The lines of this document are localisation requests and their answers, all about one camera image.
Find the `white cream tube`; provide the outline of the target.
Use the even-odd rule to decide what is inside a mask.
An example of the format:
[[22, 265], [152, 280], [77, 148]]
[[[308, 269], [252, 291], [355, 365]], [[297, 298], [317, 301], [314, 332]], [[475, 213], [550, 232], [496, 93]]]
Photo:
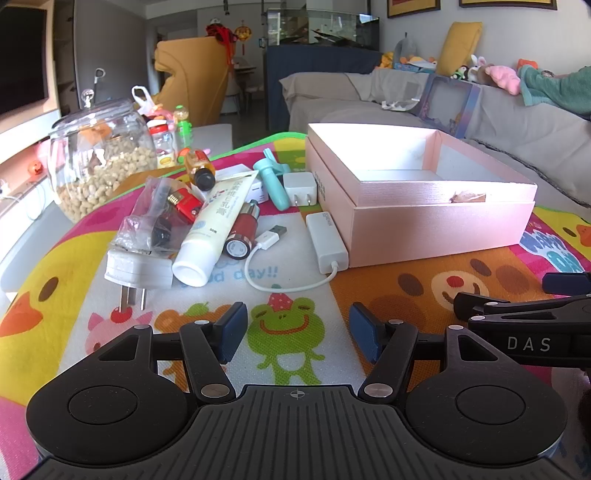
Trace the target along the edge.
[[215, 184], [172, 264], [179, 282], [195, 288], [207, 284], [256, 175], [252, 170], [249, 177]]

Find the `white usb adapter with cable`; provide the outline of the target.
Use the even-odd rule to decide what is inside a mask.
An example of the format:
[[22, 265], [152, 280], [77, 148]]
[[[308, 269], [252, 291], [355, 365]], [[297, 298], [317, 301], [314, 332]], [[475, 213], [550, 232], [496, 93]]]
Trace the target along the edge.
[[249, 275], [249, 265], [252, 262], [253, 256], [258, 251], [269, 250], [287, 232], [286, 227], [276, 225], [256, 237], [256, 246], [254, 246], [249, 256], [245, 259], [243, 274], [245, 274], [245, 280], [250, 287], [263, 293], [301, 293], [327, 285], [335, 279], [339, 272], [349, 269], [349, 252], [346, 250], [346, 245], [342, 241], [332, 215], [329, 212], [308, 214], [305, 218], [305, 224], [307, 225], [308, 234], [311, 237], [311, 243], [314, 246], [315, 255], [317, 256], [318, 271], [322, 274], [327, 274], [325, 279], [314, 284], [291, 288], [263, 287], [252, 280], [252, 277]]

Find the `white plug adapter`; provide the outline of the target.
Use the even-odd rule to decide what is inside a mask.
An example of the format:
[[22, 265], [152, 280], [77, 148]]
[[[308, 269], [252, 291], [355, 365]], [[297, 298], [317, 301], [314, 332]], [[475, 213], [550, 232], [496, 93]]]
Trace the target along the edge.
[[106, 255], [104, 278], [120, 286], [119, 310], [121, 312], [135, 304], [137, 293], [140, 293], [140, 309], [144, 310], [148, 290], [171, 288], [172, 260], [110, 249]]

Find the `clear plastic bag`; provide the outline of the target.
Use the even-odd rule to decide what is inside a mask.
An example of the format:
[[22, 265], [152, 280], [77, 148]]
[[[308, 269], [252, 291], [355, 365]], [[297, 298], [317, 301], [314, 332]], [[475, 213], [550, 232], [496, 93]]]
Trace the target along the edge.
[[176, 255], [194, 223], [181, 217], [166, 199], [180, 188], [192, 193], [176, 179], [149, 177], [131, 214], [122, 220], [111, 247], [161, 258]]

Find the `small amber bottle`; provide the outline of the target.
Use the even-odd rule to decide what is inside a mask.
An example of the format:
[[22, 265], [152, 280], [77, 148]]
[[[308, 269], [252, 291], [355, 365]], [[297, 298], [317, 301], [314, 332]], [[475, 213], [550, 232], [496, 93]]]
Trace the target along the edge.
[[216, 183], [215, 168], [202, 150], [188, 150], [184, 165], [191, 183], [200, 191], [208, 192]]

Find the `white two-pin charger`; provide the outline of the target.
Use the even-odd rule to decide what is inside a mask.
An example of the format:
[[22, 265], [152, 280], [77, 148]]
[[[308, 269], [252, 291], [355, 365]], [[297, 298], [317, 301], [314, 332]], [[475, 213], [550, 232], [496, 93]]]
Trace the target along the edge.
[[311, 172], [291, 172], [283, 175], [290, 206], [314, 206], [318, 202], [318, 186]]

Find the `pink cardboard box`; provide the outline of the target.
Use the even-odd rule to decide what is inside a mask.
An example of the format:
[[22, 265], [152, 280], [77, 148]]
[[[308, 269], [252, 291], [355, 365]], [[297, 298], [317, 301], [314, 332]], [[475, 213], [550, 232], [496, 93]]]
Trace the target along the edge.
[[518, 243], [537, 186], [439, 130], [311, 123], [305, 166], [353, 268]]

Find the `grey sofa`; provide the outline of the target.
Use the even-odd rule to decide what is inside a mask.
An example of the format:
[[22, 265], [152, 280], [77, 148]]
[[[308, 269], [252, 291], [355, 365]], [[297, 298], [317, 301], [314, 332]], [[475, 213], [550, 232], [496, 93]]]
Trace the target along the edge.
[[425, 73], [304, 72], [281, 79], [290, 130], [311, 123], [464, 129], [464, 141], [538, 186], [539, 205], [590, 217], [590, 123], [570, 112], [524, 105], [491, 86], [438, 80]]

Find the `colourful cartoon play mat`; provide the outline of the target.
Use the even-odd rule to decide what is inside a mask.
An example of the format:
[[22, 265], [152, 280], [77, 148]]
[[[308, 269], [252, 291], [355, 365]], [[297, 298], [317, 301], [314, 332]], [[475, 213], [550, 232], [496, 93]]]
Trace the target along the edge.
[[266, 330], [243, 339], [225, 372], [236, 388], [250, 383], [358, 386], [370, 371], [349, 336], [349, 306], [440, 333], [455, 322], [462, 291], [510, 301], [544, 295], [550, 271], [590, 267], [590, 212], [519, 162], [512, 168], [537, 185], [536, 207], [516, 245], [449, 257], [353, 268], [325, 283], [305, 211], [264, 204], [259, 229], [286, 234], [250, 263], [221, 257], [201, 288], [175, 283], [121, 308], [120, 288], [104, 277], [105, 256], [139, 190], [100, 207], [52, 242], [1, 317], [1, 475], [19, 479], [38, 454], [25, 425], [32, 395], [54, 376], [137, 325], [158, 333], [195, 320], [216, 321], [235, 302], [262, 315]]

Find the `green plush blanket toy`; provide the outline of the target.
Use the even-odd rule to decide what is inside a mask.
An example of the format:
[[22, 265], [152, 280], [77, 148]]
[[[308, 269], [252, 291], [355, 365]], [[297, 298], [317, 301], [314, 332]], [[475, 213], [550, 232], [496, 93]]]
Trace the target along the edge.
[[549, 104], [573, 114], [590, 116], [590, 67], [564, 77], [545, 76], [525, 65], [519, 70], [520, 89], [526, 106]]

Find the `pink plush toy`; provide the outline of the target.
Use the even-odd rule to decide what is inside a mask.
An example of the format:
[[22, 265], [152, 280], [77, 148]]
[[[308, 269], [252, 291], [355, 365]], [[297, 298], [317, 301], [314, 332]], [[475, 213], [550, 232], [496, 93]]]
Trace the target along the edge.
[[485, 68], [485, 73], [498, 88], [510, 95], [517, 96], [521, 93], [521, 78], [511, 67], [489, 65]]

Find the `small red-lid jar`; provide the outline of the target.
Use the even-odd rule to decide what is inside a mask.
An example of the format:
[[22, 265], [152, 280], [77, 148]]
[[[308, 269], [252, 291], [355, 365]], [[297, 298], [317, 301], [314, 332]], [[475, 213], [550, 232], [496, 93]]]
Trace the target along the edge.
[[169, 130], [167, 121], [152, 119], [147, 122], [147, 127], [154, 144], [157, 167], [174, 167], [176, 165], [174, 135]]

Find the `green toy bottle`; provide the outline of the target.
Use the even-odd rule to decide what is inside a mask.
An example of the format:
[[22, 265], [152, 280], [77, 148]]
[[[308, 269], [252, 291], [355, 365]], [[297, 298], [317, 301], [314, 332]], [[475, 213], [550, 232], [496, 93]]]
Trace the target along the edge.
[[192, 143], [192, 124], [189, 121], [189, 112], [183, 105], [177, 105], [173, 111], [176, 127], [178, 150], [190, 148]]

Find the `glass jar of nuts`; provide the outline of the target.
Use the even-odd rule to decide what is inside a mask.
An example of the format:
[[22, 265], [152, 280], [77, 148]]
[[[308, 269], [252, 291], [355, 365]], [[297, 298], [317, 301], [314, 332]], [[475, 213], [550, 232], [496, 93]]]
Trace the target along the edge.
[[55, 203], [74, 223], [106, 203], [129, 176], [157, 167], [146, 122], [128, 99], [62, 117], [49, 140]]

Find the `yellow cushion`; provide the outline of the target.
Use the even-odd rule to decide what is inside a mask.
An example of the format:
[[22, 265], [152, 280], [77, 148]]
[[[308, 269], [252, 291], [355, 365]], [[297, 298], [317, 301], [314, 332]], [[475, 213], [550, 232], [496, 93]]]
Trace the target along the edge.
[[467, 65], [477, 48], [482, 31], [482, 22], [454, 22], [443, 44], [436, 73], [450, 77], [462, 65]]

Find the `glass fish tank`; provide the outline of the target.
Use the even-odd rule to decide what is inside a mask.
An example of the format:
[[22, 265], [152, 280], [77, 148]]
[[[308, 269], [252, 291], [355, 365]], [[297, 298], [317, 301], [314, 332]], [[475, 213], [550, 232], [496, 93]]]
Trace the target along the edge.
[[269, 9], [264, 19], [267, 46], [322, 45], [380, 49], [380, 19], [368, 14]]

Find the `black television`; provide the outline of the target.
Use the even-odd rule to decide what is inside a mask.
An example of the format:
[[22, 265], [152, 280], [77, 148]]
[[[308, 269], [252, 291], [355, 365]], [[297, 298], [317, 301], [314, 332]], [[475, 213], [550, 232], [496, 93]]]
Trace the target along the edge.
[[0, 113], [48, 98], [45, 9], [6, 6], [0, 16]]

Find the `purple picture frame box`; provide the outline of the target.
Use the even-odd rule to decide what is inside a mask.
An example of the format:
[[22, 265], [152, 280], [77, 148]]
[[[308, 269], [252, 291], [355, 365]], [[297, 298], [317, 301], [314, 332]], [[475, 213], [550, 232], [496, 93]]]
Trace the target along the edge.
[[464, 139], [480, 93], [477, 84], [430, 74], [411, 112], [431, 128]]

